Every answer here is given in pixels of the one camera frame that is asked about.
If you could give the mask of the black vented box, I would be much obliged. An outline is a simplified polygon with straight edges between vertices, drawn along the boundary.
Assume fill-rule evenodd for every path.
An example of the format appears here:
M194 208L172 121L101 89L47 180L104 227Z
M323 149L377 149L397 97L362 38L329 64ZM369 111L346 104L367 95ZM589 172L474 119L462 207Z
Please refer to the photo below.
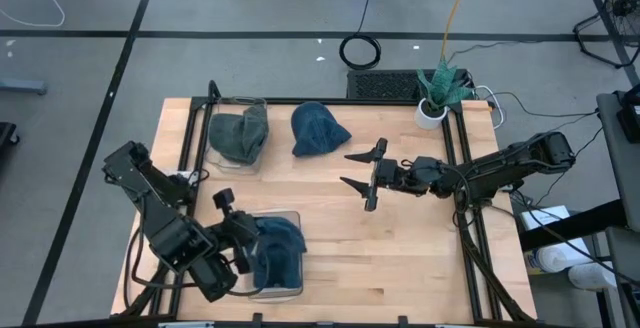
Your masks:
M349 71L348 99L418 102L420 80L415 69Z

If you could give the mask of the black desk beam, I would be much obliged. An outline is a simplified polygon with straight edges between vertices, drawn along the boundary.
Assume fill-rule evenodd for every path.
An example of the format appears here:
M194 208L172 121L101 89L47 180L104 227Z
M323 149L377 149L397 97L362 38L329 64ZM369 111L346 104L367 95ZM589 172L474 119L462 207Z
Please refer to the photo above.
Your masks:
M629 227L620 200L602 204L562 220L541 223L539 227L519 235L520 246L523 251L530 251L599 233L610 227Z

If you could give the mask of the black device on desk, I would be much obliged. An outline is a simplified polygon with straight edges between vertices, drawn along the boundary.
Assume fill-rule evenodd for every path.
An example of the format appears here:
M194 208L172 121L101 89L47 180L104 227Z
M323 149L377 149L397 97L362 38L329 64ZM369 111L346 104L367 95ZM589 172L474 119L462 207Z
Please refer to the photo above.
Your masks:
M617 94L620 110L616 116L626 139L640 144L640 83L629 91Z

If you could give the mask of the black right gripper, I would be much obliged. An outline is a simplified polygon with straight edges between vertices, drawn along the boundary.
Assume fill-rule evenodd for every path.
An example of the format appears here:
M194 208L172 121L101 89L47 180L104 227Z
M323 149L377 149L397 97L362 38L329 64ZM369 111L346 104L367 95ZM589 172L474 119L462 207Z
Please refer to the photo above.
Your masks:
M380 138L376 146L365 153L345 155L344 158L351 161L369 164L374 163L370 185L348 177L341 177L340 180L354 188L362 198L366 199L366 210L372 212L377 208L377 190L386 188L402 193L418 195L418 188L411 182L407 182L409 171L401 168L396 160L386 159L388 141Z

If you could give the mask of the grey table foot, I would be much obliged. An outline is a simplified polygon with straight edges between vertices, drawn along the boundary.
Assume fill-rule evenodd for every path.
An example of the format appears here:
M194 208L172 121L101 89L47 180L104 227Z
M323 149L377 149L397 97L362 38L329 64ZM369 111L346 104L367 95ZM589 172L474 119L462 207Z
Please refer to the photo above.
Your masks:
M45 95L47 86L44 81L0 78L0 91Z

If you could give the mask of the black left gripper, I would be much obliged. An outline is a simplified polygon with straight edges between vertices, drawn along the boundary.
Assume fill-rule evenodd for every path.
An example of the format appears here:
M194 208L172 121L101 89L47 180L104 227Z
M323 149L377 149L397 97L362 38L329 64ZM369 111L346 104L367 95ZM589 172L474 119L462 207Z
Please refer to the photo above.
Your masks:
M223 213L221 222L213 226L213 234L217 239L218 251L233 251L233 264L240 274L251 272L250 258L246 249L256 243L259 231L255 218L241 210L234 210L232 203L235 197L231 188L225 188L213 195L217 209Z

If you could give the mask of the white paper box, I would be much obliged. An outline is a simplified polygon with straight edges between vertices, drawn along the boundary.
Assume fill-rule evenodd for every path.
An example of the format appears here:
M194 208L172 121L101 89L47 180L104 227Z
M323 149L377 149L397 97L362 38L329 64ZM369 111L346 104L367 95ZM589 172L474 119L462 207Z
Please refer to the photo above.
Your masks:
M564 205L548 208L532 208L520 214L521 221L526 230L532 230L540 225L547 225L570 216L568 209Z

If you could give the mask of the grey side desk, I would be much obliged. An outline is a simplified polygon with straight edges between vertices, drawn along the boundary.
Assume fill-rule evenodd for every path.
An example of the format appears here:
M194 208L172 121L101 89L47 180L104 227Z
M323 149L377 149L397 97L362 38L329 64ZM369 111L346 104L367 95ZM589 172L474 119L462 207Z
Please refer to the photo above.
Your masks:
M627 226L640 232L640 143L627 140L617 118L621 105L615 94L599 94L596 102Z

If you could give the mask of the snake plant in white pot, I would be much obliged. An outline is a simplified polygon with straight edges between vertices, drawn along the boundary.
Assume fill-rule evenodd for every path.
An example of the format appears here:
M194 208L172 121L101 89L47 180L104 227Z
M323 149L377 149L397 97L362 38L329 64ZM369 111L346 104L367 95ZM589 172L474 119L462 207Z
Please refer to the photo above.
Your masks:
M439 61L430 78L424 70L416 71L420 100L415 122L420 128L437 128L452 105L474 99L473 89L465 85L464 79L458 79L456 73L457 67L450 66L444 58Z

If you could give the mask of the clear plastic container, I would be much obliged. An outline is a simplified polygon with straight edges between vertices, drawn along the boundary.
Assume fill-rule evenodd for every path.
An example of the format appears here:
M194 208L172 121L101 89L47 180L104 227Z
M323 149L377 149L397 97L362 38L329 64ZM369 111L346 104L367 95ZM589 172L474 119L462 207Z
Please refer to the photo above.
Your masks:
M282 217L289 221L291 221L294 225L296 225L302 232L301 227L301 218L298 212L296 211L271 211L271 212L260 212L254 215L255 219L258 217ZM250 257L250 264L252 268L252 277L248 279L248 285L251 286L252 290L257 290L258 288L254 285L254 274L253 274L253 266L254 266L254 256L255 256L255 248L257 247L257 243L252 244L248 248L248 253ZM270 288L263 289L260 288L261 291L257 294L251 296L252 300L262 301L262 302L283 302L286 300L291 300L295 296L298 296L303 291L303 255L301 260L301 273L302 273L302 287L298 289L284 289L284 288Z
M229 114L237 114L243 115L243 112L254 106L254 105L263 105L267 110L267 102L263 98L256 97L229 97L229 98L220 98L213 107L213 112L211 114L217 113L229 113ZM209 122L211 116L208 118L207 122L207 148L205 153L205 160L215 166L220 172L225 174L238 174L238 175L254 175L260 170L262 155L266 148L268 138L266 139L265 145L262 149L262 152L258 156L258 159L254 164L246 165L236 163L230 160L225 159L220 153L215 151L209 142Z

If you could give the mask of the green terry hat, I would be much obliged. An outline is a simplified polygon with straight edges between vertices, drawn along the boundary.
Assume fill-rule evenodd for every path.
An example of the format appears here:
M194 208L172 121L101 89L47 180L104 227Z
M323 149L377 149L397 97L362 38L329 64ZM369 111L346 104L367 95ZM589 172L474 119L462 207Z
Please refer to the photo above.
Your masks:
M254 105L243 112L241 133L242 162L254 164L269 133L267 110L263 105Z
M240 164L252 164L252 138L243 115L217 113L211 116L209 142L225 159Z

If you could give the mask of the white paper towel roll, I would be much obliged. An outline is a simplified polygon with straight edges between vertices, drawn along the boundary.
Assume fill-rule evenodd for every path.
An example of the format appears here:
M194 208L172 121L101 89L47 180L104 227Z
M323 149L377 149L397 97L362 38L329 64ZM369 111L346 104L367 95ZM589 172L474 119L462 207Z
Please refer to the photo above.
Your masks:
M616 288L615 275L597 263L575 265L568 270L570 282L583 290Z
M535 257L538 267L545 273L557 273L592 261L567 243L540 248L536 251Z

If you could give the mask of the blue denim hat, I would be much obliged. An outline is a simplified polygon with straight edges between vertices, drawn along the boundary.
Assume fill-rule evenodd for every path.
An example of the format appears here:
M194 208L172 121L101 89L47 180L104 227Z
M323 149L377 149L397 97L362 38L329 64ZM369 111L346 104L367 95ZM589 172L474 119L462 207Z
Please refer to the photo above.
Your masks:
M335 151L352 138L323 104L311 101L296 107L291 116L295 157L317 156Z
M282 217L258 217L259 239L253 266L257 288L302 287L301 260L307 252L301 230Z

